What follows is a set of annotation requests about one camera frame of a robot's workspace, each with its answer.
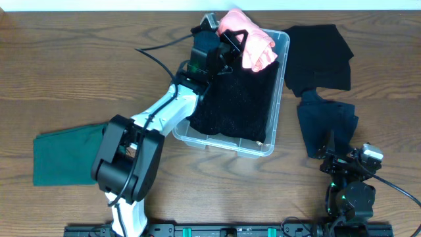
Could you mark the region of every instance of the pink cloth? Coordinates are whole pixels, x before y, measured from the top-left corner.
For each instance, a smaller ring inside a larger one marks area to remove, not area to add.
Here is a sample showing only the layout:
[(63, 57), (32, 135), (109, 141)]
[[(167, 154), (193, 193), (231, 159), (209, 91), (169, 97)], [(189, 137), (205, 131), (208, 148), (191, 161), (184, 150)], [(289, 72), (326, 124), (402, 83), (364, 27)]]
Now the pink cloth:
[[(275, 47), (274, 40), (264, 33), (241, 10), (230, 10), (221, 19), (218, 34), (225, 30), (247, 30), (249, 33), (243, 52), (243, 68), (251, 68), (254, 72), (258, 72), (275, 61), (277, 54), (272, 52), (272, 47)], [(237, 39), (240, 42), (243, 41), (243, 35), (237, 36)]]

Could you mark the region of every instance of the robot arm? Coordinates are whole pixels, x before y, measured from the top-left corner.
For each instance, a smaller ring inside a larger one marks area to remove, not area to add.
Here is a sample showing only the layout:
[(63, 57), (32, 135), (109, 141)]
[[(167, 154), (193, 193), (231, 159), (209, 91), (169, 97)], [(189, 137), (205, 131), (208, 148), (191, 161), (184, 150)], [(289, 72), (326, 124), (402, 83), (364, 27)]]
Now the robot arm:
[[(148, 131), (158, 131), (161, 135), (167, 136), (168, 133), (184, 118), (193, 114), (197, 104), (197, 94), (182, 85), (178, 86), (178, 96), (176, 99), (171, 101), (166, 107), (160, 110), (147, 127)], [(134, 121), (133, 125), (143, 128), (148, 116), (160, 107), (163, 103), (168, 101), (174, 96), (176, 85), (172, 84), (167, 93), (158, 100), (154, 105), (148, 108), (146, 111), (132, 116)], [(137, 149), (136, 143), (131, 143), (130, 147)], [(116, 199), (117, 195), (112, 192), (106, 192), (106, 197), (112, 201)], [(126, 199), (122, 198), (118, 201), (118, 208), (120, 209), (120, 216), (118, 215), (118, 209), (116, 206), (112, 207), (112, 217), (114, 219), (112, 223), (112, 229), (119, 235), (123, 236), (123, 230), (120, 224), (119, 218), (122, 218), (127, 237), (140, 236), (147, 225), (147, 217), (144, 211), (144, 199), (140, 201), (134, 201), (133, 203), (127, 203)]]
[[(191, 30), (195, 40), (187, 70), (180, 67), (160, 100), (132, 118), (116, 115), (108, 123), (91, 177), (111, 201), (112, 229), (121, 236), (140, 236), (146, 227), (143, 200), (157, 175), (165, 136), (193, 114), (214, 76), (229, 71), (243, 53), (247, 32), (226, 30), (218, 37), (216, 23), (214, 14), (206, 14), (201, 25)], [(239, 34), (243, 34), (242, 43), (236, 39)], [(147, 124), (152, 114), (155, 116)], [(134, 159), (126, 155), (129, 146), (136, 150)]]
[(330, 132), (327, 144), (316, 156), (323, 159), (320, 171), (330, 174), (332, 183), (326, 192), (329, 221), (314, 230), (326, 237), (341, 236), (344, 230), (347, 234), (357, 230), (359, 236), (370, 236), (367, 221), (374, 214), (376, 189), (364, 183), (371, 178), (365, 171), (376, 173), (381, 169), (382, 151), (364, 144), (360, 149), (354, 148), (349, 156), (339, 154), (335, 152), (334, 133)]

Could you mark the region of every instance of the dark fabric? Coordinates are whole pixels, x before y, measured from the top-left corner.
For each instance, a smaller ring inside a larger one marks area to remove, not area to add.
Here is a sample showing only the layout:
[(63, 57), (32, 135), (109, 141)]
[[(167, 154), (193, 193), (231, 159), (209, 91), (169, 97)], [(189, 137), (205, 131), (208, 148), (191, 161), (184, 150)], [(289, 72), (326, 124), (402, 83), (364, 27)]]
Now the dark fabric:
[(285, 84), (300, 97), (316, 87), (350, 90), (354, 55), (335, 25), (293, 26), (289, 35)]
[(34, 186), (95, 184), (91, 179), (91, 167), (106, 125), (37, 136), (34, 140)]
[(316, 90), (303, 92), (297, 113), (308, 156), (314, 158), (331, 130), (334, 131), (335, 151), (343, 155), (350, 152), (349, 142), (359, 119), (354, 111), (354, 105), (322, 99)]
[(215, 78), (195, 112), (188, 117), (190, 126), (207, 135), (225, 136), (264, 142), (270, 100), (279, 62), (256, 73), (241, 67), (241, 59), (231, 74)]

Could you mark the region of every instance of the black towel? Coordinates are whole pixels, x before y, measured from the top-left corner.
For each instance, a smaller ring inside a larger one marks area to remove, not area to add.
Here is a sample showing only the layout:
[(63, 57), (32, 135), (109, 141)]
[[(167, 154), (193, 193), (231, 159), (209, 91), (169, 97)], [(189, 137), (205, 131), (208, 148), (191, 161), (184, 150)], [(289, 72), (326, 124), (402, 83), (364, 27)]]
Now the black towel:
[(253, 72), (242, 68), (241, 60), (232, 65), (232, 73), (215, 78), (187, 119), (192, 128), (203, 134), (221, 133), (263, 143), (279, 62)]
[(291, 39), (285, 84), (296, 97), (316, 87), (351, 89), (348, 61), (354, 55), (335, 25), (293, 26), (284, 32)]
[(314, 154), (324, 145), (326, 135), (332, 130), (335, 151), (342, 155), (348, 154), (351, 151), (349, 142), (359, 119), (354, 111), (354, 105), (322, 99), (316, 90), (303, 92), (297, 113), (308, 156), (314, 158)]

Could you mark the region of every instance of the black fabric pile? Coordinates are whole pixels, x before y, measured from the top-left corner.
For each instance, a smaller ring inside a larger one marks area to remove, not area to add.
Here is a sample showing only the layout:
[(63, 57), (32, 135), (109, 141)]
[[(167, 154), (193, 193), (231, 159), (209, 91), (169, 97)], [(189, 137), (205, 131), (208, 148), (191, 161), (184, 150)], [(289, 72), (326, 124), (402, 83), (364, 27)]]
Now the black fabric pile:
[(188, 117), (200, 133), (264, 142), (266, 123), (279, 62), (256, 73), (244, 69), (238, 59), (233, 72), (215, 78), (207, 95)]
[[(293, 26), (285, 32), (291, 40), (285, 83), (295, 96), (302, 97), (297, 113), (309, 157), (323, 146), (331, 130), (335, 150), (348, 153), (358, 123), (354, 105), (322, 99), (315, 88), (350, 90), (353, 53), (335, 25)], [(275, 62), (254, 73), (243, 69), (238, 60), (234, 72), (218, 76), (187, 118), (190, 126), (203, 134), (264, 142), (278, 67)]]
[(335, 151), (347, 154), (351, 151), (349, 142), (357, 128), (358, 117), (355, 106), (322, 99), (316, 90), (303, 92), (297, 108), (298, 119), (309, 157), (314, 155), (325, 142), (325, 137), (334, 131)]
[(293, 26), (289, 35), (285, 84), (296, 97), (316, 87), (350, 90), (354, 55), (335, 25)]
[(297, 114), (307, 154), (314, 158), (333, 131), (335, 151), (345, 155), (358, 124), (355, 106), (322, 99), (315, 88), (350, 90), (354, 55), (335, 25), (293, 26), (285, 32), (291, 39), (285, 83), (301, 97)]

